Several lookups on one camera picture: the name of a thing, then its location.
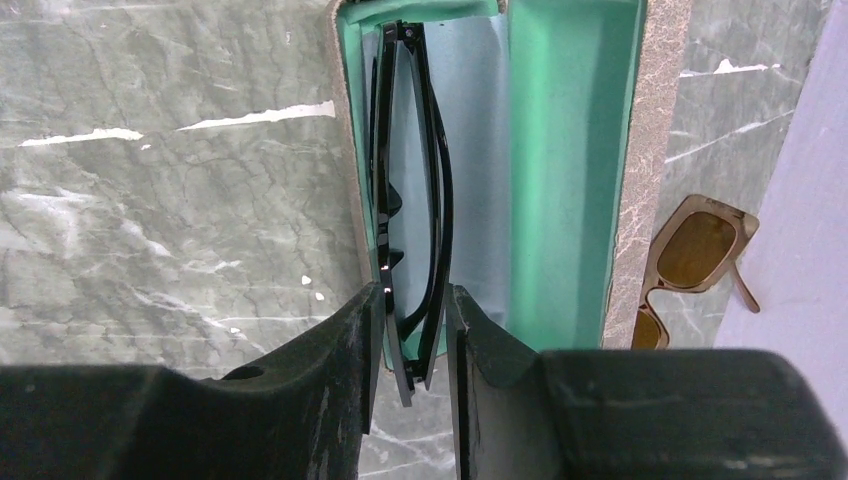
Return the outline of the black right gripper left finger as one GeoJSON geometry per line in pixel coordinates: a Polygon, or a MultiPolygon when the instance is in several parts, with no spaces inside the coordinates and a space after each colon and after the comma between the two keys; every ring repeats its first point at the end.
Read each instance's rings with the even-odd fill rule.
{"type": "Polygon", "coordinates": [[[1,370],[5,479],[353,479],[373,411],[383,292],[219,379],[154,365],[1,370]]]}

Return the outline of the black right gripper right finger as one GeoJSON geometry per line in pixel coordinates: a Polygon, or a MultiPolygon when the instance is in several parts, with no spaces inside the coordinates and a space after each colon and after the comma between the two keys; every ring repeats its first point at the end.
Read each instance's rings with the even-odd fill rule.
{"type": "Polygon", "coordinates": [[[762,350],[547,350],[445,294],[461,479],[843,479],[802,375],[762,350]]]}

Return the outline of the black sunglasses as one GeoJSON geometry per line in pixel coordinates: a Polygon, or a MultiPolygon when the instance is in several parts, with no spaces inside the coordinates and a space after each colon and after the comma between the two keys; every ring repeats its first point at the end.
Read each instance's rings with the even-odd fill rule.
{"type": "Polygon", "coordinates": [[[377,30],[369,98],[369,182],[387,361],[400,401],[430,385],[439,351],[453,242],[445,129],[421,23],[377,30]]]}

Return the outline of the green lined glasses case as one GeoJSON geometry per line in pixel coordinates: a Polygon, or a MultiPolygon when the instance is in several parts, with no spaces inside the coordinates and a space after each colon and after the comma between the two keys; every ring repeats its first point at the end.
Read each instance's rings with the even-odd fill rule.
{"type": "Polygon", "coordinates": [[[334,1],[329,32],[340,116],[354,167],[363,275],[379,279],[369,182],[372,59],[363,40],[403,14],[507,22],[510,132],[510,308],[492,319],[537,350],[622,340],[610,313],[623,283],[625,192],[647,146],[645,61],[656,1],[334,1]]]}

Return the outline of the light blue cloth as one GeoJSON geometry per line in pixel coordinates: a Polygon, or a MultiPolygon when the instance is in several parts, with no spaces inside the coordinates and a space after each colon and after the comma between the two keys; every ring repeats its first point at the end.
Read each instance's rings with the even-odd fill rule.
{"type": "Polygon", "coordinates": [[[510,308],[510,132],[507,22],[501,15],[431,20],[403,14],[363,40],[373,61],[376,35],[403,20],[425,27],[430,78],[445,129],[453,187],[448,283],[464,286],[492,319],[510,308]]]}

